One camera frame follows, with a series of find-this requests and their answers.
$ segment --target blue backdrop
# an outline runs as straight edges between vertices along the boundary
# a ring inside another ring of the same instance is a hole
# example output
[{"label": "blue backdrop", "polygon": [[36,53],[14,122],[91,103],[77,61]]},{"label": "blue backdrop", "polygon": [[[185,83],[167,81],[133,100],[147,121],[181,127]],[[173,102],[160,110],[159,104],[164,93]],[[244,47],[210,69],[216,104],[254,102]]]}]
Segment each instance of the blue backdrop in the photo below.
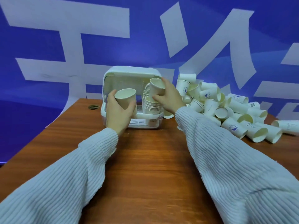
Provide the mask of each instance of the blue backdrop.
[{"label": "blue backdrop", "polygon": [[[0,0],[0,162],[8,161],[55,120],[69,96],[68,83],[25,80],[16,58],[65,62],[65,53],[59,31],[10,26],[6,1]],[[287,102],[299,103],[295,99],[251,99],[261,81],[299,84],[299,66],[281,64],[291,45],[299,42],[299,0],[67,1],[129,9],[129,38],[81,33],[85,64],[175,69],[173,82],[178,68],[206,44],[233,8],[252,10],[249,44],[257,73],[239,90],[228,44],[198,78],[216,82],[220,88],[230,84],[233,93],[252,101],[273,103],[268,112],[275,116]],[[188,45],[170,58],[160,15],[177,2]],[[101,93],[101,85],[87,84],[86,92]]]}]

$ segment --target ribbed fabric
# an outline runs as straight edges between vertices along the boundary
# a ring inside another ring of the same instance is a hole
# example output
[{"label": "ribbed fabric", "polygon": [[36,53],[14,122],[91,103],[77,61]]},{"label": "ribbed fabric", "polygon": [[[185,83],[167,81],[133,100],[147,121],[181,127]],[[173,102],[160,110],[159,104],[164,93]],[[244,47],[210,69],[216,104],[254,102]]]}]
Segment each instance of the ribbed fabric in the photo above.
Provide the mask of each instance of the ribbed fabric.
[{"label": "ribbed fabric", "polygon": [[288,170],[188,107],[176,121],[224,223],[299,223],[299,181]]},{"label": "ribbed fabric", "polygon": [[117,133],[106,128],[30,179],[2,203],[1,224],[75,224],[105,178]]}]

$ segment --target white plastic container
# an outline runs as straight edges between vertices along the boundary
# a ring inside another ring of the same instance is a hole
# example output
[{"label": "white plastic container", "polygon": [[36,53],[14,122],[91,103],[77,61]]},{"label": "white plastic container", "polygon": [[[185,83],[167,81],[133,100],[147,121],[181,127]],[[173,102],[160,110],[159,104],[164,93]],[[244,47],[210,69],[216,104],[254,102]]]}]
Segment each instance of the white plastic container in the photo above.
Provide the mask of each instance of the white plastic container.
[{"label": "white plastic container", "polygon": [[[136,90],[137,114],[134,116],[134,119],[131,120],[128,128],[158,128],[163,120],[163,111],[157,115],[144,114],[142,105],[139,105],[138,99],[140,99],[141,102],[144,81],[149,81],[151,78],[161,77],[160,72],[154,68],[127,66],[111,67],[103,77],[103,104],[101,107],[101,116],[103,117],[104,125],[106,126],[106,105],[108,94],[114,89],[122,90],[126,88],[133,88]],[[147,124],[148,122],[155,122],[150,120],[157,120],[156,124]]]}]

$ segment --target person's left hand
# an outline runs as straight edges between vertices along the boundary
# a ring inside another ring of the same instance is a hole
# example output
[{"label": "person's left hand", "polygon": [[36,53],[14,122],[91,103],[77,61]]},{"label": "person's left hand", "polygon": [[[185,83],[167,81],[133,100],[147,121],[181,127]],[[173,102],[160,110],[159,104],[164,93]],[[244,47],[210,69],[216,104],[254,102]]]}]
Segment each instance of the person's left hand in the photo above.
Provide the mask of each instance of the person's left hand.
[{"label": "person's left hand", "polygon": [[132,101],[128,108],[123,109],[116,101],[114,94],[117,90],[113,90],[108,94],[107,98],[107,127],[116,131],[120,136],[130,124],[133,112],[136,108],[136,101]]}]

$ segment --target table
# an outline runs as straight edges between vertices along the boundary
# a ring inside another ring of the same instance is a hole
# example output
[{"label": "table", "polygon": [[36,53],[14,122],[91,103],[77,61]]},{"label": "table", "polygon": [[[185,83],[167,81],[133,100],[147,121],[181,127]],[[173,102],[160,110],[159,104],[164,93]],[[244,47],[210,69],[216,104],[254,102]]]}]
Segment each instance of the table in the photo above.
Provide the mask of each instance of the table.
[{"label": "table", "polygon": [[[101,100],[80,99],[0,168],[0,201],[90,135],[104,128]],[[275,118],[268,115],[266,123]],[[173,119],[158,130],[128,129],[106,164],[106,179],[83,209],[80,223],[222,223]],[[253,143],[299,178],[299,139]]]}]

